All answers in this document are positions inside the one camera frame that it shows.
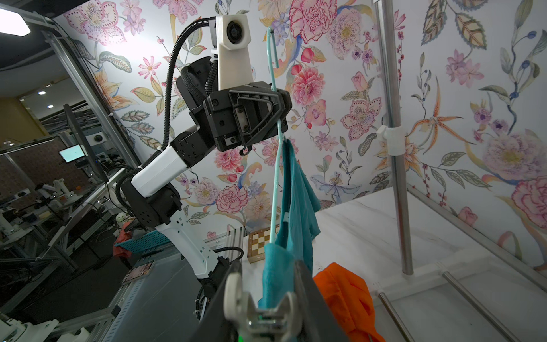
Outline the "wooden chessboard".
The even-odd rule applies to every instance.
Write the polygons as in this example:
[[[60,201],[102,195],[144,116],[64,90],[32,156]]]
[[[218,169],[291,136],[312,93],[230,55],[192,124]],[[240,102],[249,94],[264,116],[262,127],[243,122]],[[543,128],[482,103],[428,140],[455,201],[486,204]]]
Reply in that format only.
[[[269,228],[254,231],[248,235],[247,259],[250,264],[265,259],[265,246],[270,242]]]

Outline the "orange garment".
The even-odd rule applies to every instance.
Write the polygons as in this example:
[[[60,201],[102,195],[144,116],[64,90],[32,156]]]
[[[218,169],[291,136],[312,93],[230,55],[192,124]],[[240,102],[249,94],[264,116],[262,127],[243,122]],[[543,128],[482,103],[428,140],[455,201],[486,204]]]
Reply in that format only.
[[[375,327],[373,299],[362,278],[332,263],[313,280],[350,341],[385,340]]]

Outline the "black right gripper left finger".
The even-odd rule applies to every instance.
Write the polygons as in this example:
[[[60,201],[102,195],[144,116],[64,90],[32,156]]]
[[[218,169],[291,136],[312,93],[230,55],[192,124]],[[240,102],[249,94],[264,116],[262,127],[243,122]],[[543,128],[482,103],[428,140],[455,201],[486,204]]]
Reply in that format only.
[[[224,292],[229,275],[242,274],[242,263],[235,261],[226,271],[216,294],[205,311],[197,330],[188,341],[194,342],[237,342],[239,334],[233,324],[224,317]]]

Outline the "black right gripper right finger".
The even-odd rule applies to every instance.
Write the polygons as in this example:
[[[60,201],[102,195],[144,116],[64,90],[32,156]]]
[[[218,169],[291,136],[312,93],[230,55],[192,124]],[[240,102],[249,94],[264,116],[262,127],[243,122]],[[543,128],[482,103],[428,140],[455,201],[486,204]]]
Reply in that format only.
[[[294,264],[294,289],[303,323],[297,341],[349,341],[346,333],[323,299],[312,273],[301,260]]]

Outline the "metal clothes rack white joints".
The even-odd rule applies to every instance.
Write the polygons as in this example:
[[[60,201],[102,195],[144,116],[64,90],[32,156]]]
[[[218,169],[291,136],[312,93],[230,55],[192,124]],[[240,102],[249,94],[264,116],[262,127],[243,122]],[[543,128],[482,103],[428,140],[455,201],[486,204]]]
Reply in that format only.
[[[407,186],[405,173],[405,134],[401,121],[400,93],[397,85],[398,75],[395,61],[393,3],[391,1],[374,1],[373,10],[376,15],[379,33],[388,122],[387,125],[383,125],[378,129],[377,137],[380,141],[386,143],[387,159],[391,162],[397,230],[400,242],[400,258],[402,262],[402,273],[400,275],[375,284],[376,295],[387,309],[387,312],[405,341],[413,341],[412,334],[391,304],[389,296],[404,298],[444,284],[448,284],[456,290],[506,341],[518,341],[517,335],[511,332],[494,313],[488,310],[460,282],[460,279],[463,276],[469,276],[473,271],[479,271],[486,266],[491,266],[495,259],[504,262],[542,291],[546,290],[546,278],[519,261],[515,256],[510,255],[507,250],[491,241],[491,239],[484,236],[477,229],[465,224],[456,216],[437,206],[422,193]],[[436,262],[419,269],[414,269],[408,195],[414,196],[420,202],[427,205],[428,208],[473,239],[480,247],[465,249],[457,252],[444,262]]]

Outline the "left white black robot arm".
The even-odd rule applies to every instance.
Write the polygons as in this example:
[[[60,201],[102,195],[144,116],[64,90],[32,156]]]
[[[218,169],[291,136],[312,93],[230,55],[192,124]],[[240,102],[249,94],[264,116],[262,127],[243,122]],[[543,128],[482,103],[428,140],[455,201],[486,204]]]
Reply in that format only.
[[[202,28],[211,31],[212,55],[184,67],[175,77],[183,44]],[[240,149],[247,155],[262,141],[282,138],[288,128],[291,97],[271,83],[253,79],[251,40],[244,14],[199,19],[182,32],[170,58],[167,87],[179,90],[194,124],[175,138],[165,135],[161,149],[116,188],[116,195],[128,200],[138,222],[165,235],[199,280],[219,275],[229,262],[185,227],[173,180],[214,150]]]

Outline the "teal embroidered t-shirt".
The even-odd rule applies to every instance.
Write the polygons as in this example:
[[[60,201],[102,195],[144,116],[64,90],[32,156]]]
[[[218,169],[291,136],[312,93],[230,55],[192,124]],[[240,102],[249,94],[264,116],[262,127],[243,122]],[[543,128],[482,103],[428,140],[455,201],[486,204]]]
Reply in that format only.
[[[316,212],[321,209],[313,187],[300,167],[291,141],[282,144],[283,193],[280,228],[274,243],[266,245],[259,308],[273,309],[294,291],[294,265],[302,261],[313,270],[312,242],[321,231]]]

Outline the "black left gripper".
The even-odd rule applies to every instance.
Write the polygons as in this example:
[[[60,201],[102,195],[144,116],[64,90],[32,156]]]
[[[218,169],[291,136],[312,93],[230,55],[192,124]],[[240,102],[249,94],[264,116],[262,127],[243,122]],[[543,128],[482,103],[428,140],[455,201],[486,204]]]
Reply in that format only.
[[[272,91],[267,83],[251,83],[215,91],[205,101],[205,113],[216,148],[225,152],[250,148],[288,130],[286,116],[293,104],[289,92]]]

